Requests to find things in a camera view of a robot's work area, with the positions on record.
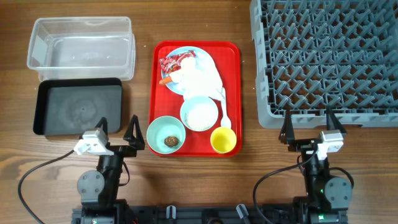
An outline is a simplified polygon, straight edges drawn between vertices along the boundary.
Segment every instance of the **red tray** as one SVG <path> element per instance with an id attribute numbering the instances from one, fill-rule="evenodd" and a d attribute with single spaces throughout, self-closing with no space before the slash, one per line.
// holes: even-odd
<path id="1" fill-rule="evenodd" d="M 218 107 L 218 120 L 209 130 L 196 132 L 185 128 L 187 136 L 183 146 L 175 153 L 158 156 L 197 156 L 197 157 L 231 157 L 242 148 L 242 103 L 241 103 L 241 57 L 239 49 L 228 41 L 192 41 L 192 40 L 166 40 L 159 43 L 154 50 L 152 71 L 152 86 L 150 90 L 149 124 L 160 116 L 173 116 L 180 119 L 180 108 L 184 102 L 183 97 L 170 91 L 166 86 L 160 85 L 162 79 L 159 59 L 164 58 L 171 51 L 184 46 L 199 47 L 210 54 L 220 73 L 223 87 L 226 91 L 226 107 L 228 117 L 232 121 L 232 130 L 236 133 L 235 148 L 226 154 L 218 154 L 210 144 L 210 135 L 214 129 L 220 127 L 223 117 L 221 105 L 215 100 Z"/>

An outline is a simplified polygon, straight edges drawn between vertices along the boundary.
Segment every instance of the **yellow cup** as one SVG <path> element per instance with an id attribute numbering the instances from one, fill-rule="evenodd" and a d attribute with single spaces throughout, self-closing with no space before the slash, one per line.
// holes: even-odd
<path id="1" fill-rule="evenodd" d="M 231 152 L 236 145 L 236 134 L 231 128 L 216 128 L 210 136 L 210 143 L 217 153 Z"/>

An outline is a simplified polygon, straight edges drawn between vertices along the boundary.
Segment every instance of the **wooden table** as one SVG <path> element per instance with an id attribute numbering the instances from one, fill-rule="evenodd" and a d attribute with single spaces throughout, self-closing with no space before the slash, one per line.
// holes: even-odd
<path id="1" fill-rule="evenodd" d="M 35 71 L 26 66 L 34 21 L 40 17 L 128 16 L 136 36 L 134 78 L 124 82 L 123 129 L 110 136 L 121 140 L 129 118 L 139 117 L 147 130 L 152 52 L 161 40 L 230 40 L 241 51 L 244 144 L 229 159 L 162 158 L 148 150 L 126 159 L 131 181 L 119 190 L 130 205 L 213 206 L 252 205 L 252 188 L 264 174 L 295 163 L 279 130 L 264 129 L 257 119 L 256 58 L 251 40 L 249 1 L 149 1 L 122 3 L 0 5 L 0 223 L 34 223 L 17 196 L 17 184 L 33 166 L 73 149 L 76 136 L 45 138 L 32 131 L 37 87 Z M 332 166 L 343 167 L 355 179 L 350 223 L 396 223 L 398 218 L 398 131 L 392 128 L 348 127 L 345 146 L 330 155 Z M 312 138 L 320 129 L 301 129 L 297 138 Z M 80 205 L 76 183 L 98 158 L 72 154 L 32 173 L 23 194 L 46 223 L 69 223 Z M 122 174 L 122 182 L 127 179 Z M 304 195 L 298 169 L 266 180 L 258 190 L 261 203 L 289 203 Z"/>

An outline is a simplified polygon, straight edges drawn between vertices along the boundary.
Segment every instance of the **round brown food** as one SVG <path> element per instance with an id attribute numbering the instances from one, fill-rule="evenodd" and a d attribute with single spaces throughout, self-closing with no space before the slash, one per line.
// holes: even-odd
<path id="1" fill-rule="evenodd" d="M 178 138 L 175 136 L 169 136 L 164 139 L 164 144 L 168 147 L 174 147 L 178 145 Z"/>

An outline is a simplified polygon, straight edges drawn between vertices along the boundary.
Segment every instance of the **clear plastic container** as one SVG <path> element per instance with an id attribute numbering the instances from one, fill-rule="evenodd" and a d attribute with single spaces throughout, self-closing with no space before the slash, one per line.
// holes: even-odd
<path id="1" fill-rule="evenodd" d="M 40 81 L 134 75 L 136 48 L 128 17 L 37 19 L 27 66 Z"/>

